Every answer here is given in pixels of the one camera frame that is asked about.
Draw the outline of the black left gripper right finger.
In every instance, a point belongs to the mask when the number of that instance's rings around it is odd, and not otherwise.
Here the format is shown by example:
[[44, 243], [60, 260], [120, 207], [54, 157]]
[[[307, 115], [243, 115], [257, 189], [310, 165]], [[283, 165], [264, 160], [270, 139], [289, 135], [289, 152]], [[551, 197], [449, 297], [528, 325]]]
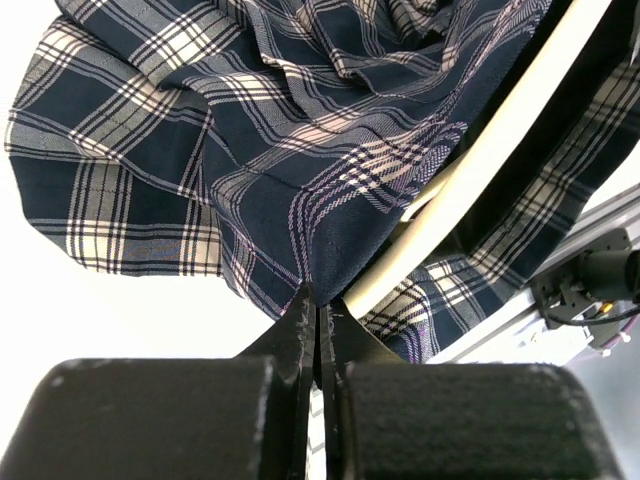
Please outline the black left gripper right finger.
[[411, 364], [319, 311], [330, 479], [620, 479], [583, 386], [548, 364]]

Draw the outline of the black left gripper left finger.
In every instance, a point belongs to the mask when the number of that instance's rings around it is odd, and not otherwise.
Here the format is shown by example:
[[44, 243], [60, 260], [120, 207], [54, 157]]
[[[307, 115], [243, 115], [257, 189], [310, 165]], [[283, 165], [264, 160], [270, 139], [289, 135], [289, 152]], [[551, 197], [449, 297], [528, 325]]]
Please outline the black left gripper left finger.
[[315, 305], [286, 313], [231, 359], [73, 359], [32, 394], [5, 479], [301, 479]]

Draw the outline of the navy plaid skirt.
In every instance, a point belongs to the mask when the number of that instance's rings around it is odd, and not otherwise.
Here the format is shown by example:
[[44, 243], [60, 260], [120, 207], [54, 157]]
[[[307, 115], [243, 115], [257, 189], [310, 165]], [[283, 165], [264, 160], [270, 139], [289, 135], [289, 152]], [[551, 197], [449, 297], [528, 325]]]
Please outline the navy plaid skirt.
[[[339, 297], [476, 140], [565, 1], [62, 1], [10, 110], [27, 221], [87, 269], [215, 275], [271, 318]], [[423, 363], [506, 304], [639, 139], [611, 1], [531, 131], [364, 316]]]

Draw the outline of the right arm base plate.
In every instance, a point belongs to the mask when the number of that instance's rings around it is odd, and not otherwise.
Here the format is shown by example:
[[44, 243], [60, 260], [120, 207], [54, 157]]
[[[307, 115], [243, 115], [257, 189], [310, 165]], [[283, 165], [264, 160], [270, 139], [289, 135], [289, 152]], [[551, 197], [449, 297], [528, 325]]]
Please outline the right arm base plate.
[[[613, 229], [543, 270], [530, 281], [535, 308], [552, 329], [593, 327], [631, 319], [639, 314], [639, 250], [626, 229]], [[630, 302], [633, 307], [612, 315], [596, 304]]]

